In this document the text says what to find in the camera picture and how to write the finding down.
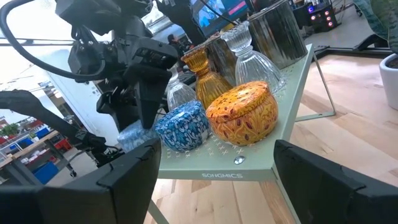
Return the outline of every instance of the glass bottle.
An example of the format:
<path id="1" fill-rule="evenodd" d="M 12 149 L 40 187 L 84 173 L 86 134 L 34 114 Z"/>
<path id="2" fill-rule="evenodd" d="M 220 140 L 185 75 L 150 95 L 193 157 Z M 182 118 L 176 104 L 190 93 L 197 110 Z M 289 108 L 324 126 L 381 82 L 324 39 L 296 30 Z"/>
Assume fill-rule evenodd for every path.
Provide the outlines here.
<path id="1" fill-rule="evenodd" d="M 197 98 L 195 90 L 188 85 L 181 83 L 178 79 L 177 66 L 178 65 L 176 64 L 169 70 L 173 73 L 173 76 L 167 85 L 167 105 L 169 106 L 169 111 L 172 111 L 174 108 Z"/>
<path id="2" fill-rule="evenodd" d="M 197 76 L 195 89 L 197 99 L 207 109 L 217 97 L 232 89 L 232 86 L 220 74 L 210 70 L 205 50 L 205 47 L 200 47 L 181 59 L 189 66 L 191 71 L 195 72 Z"/>
<path id="3" fill-rule="evenodd" d="M 280 70 L 265 55 L 253 50 L 249 32 L 249 22 L 225 32 L 221 38 L 238 57 L 235 68 L 236 85 L 252 81 L 265 81 L 271 93 L 278 92 L 285 85 Z"/>

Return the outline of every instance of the shelf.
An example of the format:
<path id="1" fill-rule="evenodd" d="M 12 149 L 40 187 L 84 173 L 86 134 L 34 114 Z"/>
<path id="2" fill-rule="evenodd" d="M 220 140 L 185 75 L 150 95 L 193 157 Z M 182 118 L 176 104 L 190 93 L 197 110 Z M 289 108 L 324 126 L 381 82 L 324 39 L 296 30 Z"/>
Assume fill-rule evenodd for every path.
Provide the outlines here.
<path id="1" fill-rule="evenodd" d="M 162 148 L 159 178 L 265 181 L 275 179 L 274 144 L 277 139 L 289 140 L 303 95 L 305 82 L 314 54 L 307 45 L 308 54 L 297 63 L 284 68 L 287 84 L 276 96 L 279 107 L 278 122 L 273 132 L 262 141 L 250 146 L 232 146 L 211 134 L 194 151 L 179 153 Z M 244 156 L 236 165 L 234 159 Z"/>

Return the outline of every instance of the wooden floor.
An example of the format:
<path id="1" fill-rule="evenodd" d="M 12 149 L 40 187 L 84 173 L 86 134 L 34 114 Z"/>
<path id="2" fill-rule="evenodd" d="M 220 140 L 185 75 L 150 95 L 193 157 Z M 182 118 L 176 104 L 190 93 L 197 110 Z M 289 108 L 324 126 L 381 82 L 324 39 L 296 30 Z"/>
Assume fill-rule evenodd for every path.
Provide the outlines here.
<path id="1" fill-rule="evenodd" d="M 337 116 L 296 123 L 290 142 L 398 186 L 398 111 L 387 105 L 380 61 L 337 55 L 321 59 Z M 298 116 L 328 110 L 313 64 Z M 257 182 L 159 179 L 152 198 L 170 224 L 291 223 L 270 209 L 273 201 L 265 189 Z M 147 215 L 149 223 L 155 221 Z"/>

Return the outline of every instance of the amber glass bottle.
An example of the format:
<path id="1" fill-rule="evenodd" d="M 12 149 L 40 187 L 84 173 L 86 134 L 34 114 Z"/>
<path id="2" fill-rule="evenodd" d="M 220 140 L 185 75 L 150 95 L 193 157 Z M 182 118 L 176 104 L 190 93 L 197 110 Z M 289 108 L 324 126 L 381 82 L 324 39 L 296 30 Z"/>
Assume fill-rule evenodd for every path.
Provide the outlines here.
<path id="1" fill-rule="evenodd" d="M 206 48 L 195 49 L 182 57 L 182 60 L 197 76 L 197 98 L 205 109 L 221 94 L 232 89 L 231 84 L 225 78 L 210 70 Z"/>

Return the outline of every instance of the light green table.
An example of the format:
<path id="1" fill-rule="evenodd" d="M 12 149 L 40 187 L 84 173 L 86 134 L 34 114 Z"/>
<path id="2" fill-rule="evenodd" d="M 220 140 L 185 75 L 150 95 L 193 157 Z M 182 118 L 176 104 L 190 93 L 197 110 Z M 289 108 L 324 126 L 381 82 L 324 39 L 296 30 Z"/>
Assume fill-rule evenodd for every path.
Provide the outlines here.
<path id="1" fill-rule="evenodd" d="M 211 134 L 202 146 L 185 154 L 173 152 L 165 147 L 162 149 L 159 178 L 258 182 L 276 181 L 293 217 L 297 223 L 300 223 L 274 166 L 274 144 L 277 139 L 287 141 L 290 139 L 295 121 L 335 115 L 335 107 L 315 57 L 313 46 L 307 45 L 307 50 L 308 54 L 304 58 L 282 70 L 287 75 L 288 80 L 285 88 L 276 96 L 279 107 L 278 122 L 268 137 L 253 145 L 241 147 L 225 143 L 214 134 Z M 333 111 L 296 118 L 312 58 L 317 63 Z M 244 156 L 244 162 L 236 165 L 234 160 L 237 156 Z M 154 202 L 151 202 L 149 212 L 158 224 L 168 223 Z"/>

